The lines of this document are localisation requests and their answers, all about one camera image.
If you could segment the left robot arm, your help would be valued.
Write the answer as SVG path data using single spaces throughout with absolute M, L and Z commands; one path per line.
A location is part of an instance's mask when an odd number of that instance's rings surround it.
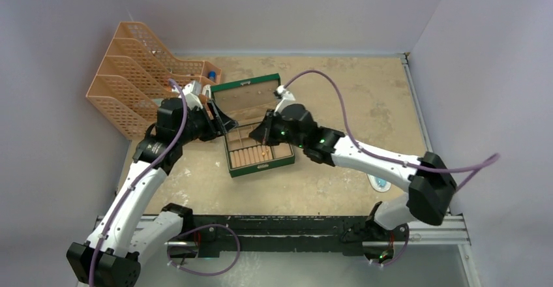
M 190 208 L 168 204 L 151 225 L 136 231 L 151 198 L 182 157 L 183 146 L 224 136 L 237 126 L 212 100 L 206 106 L 183 98 L 163 100 L 108 212 L 84 243 L 72 243 L 67 250 L 76 278 L 90 286 L 134 286 L 141 267 L 165 242 L 199 242 L 202 233 L 217 228 L 197 226 Z

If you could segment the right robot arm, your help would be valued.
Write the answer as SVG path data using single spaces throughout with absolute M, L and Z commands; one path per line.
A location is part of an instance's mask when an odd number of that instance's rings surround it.
M 319 126 L 302 104 L 282 112 L 267 110 L 248 136 L 267 146 L 296 146 L 313 162 L 370 174 L 403 190 L 402 196 L 373 207 L 366 230 L 374 239 L 415 220 L 441 225 L 456 192 L 455 180 L 436 154 L 401 155 L 356 142 L 339 130 Z

